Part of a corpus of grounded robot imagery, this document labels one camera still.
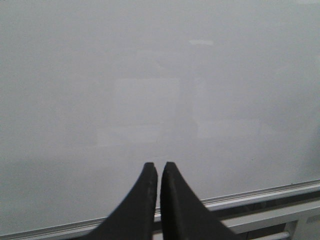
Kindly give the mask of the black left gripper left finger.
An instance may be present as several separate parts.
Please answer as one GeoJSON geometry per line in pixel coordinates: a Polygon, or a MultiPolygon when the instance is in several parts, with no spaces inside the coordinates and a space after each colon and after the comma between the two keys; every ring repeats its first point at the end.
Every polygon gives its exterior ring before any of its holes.
{"type": "Polygon", "coordinates": [[[157,200],[158,173],[154,163],[143,165],[137,181],[118,207],[87,240],[151,240],[157,200]]]}

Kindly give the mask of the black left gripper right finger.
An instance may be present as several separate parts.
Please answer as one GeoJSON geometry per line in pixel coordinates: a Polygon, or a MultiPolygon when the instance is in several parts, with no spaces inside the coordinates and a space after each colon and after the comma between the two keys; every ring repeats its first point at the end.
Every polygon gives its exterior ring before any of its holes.
{"type": "Polygon", "coordinates": [[[239,240],[199,200],[174,162],[165,164],[160,190],[165,240],[239,240]]]}

